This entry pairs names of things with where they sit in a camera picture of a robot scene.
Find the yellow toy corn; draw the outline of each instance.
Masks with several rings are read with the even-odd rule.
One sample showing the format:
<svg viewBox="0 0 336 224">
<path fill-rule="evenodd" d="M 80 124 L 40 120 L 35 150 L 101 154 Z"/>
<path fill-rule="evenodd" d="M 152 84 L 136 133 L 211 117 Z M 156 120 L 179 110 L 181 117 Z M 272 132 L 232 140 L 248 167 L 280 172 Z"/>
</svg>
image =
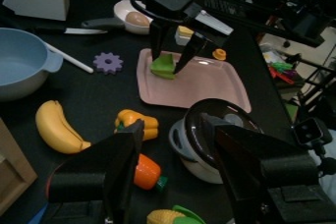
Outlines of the yellow toy corn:
<svg viewBox="0 0 336 224">
<path fill-rule="evenodd" d="M 147 224 L 173 224 L 175 218 L 184 216 L 183 213 L 169 209 L 153 210 L 147 215 Z"/>
<path fill-rule="evenodd" d="M 171 209 L 153 210 L 147 215 L 147 224 L 207 224 L 189 209 L 175 205 Z"/>
</svg>

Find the orange toy pepper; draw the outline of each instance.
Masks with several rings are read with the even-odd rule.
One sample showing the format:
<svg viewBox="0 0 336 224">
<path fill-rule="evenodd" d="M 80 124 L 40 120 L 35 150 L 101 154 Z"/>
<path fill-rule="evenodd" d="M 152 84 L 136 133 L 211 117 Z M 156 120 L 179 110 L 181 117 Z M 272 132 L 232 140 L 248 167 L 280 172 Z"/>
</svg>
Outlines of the orange toy pepper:
<svg viewBox="0 0 336 224">
<path fill-rule="evenodd" d="M 128 127 L 137 119 L 141 119 L 144 121 L 144 130 L 143 130 L 143 140 L 152 140 L 157 138 L 159 135 L 159 122 L 156 118 L 144 116 L 139 112 L 133 110 L 123 110 L 119 113 L 115 125 L 116 125 L 116 131 L 123 129 L 124 127 Z"/>
<path fill-rule="evenodd" d="M 160 166 L 143 154 L 139 155 L 133 183 L 144 190 L 151 190 L 156 186 L 160 191 L 167 183 L 167 178 L 161 176 Z"/>
</svg>

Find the red object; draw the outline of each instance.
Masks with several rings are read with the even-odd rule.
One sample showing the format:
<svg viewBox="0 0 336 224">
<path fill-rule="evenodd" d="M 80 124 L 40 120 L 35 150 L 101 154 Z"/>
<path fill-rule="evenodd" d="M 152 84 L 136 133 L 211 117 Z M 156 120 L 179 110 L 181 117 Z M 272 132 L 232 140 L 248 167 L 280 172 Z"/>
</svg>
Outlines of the red object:
<svg viewBox="0 0 336 224">
<path fill-rule="evenodd" d="M 284 74 L 277 72 L 277 70 L 273 67 L 268 67 L 271 71 L 272 78 L 280 78 L 283 81 L 285 81 L 288 84 L 295 84 L 295 81 L 289 79 Z"/>
</svg>

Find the light blue bowl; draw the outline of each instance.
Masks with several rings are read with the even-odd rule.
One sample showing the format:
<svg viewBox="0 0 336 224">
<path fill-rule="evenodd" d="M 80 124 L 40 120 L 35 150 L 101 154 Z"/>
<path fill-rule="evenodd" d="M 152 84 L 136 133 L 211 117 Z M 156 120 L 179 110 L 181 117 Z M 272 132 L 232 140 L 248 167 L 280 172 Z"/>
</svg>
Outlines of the light blue bowl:
<svg viewBox="0 0 336 224">
<path fill-rule="evenodd" d="M 48 73 L 59 71 L 63 57 L 29 32 L 0 28 L 0 102 L 32 94 Z"/>
</svg>

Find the white pot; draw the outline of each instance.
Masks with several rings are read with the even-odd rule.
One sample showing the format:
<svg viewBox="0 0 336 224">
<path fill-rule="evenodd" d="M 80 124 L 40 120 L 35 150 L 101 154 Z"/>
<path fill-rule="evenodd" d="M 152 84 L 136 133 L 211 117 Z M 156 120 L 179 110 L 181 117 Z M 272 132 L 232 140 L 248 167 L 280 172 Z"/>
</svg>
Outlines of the white pot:
<svg viewBox="0 0 336 224">
<path fill-rule="evenodd" d="M 187 169 L 203 181 L 221 184 L 223 180 L 204 136 L 201 113 L 219 117 L 225 124 L 261 131 L 241 108 L 216 98 L 199 101 L 188 110 L 184 119 L 173 124 L 169 131 L 169 143 Z"/>
</svg>

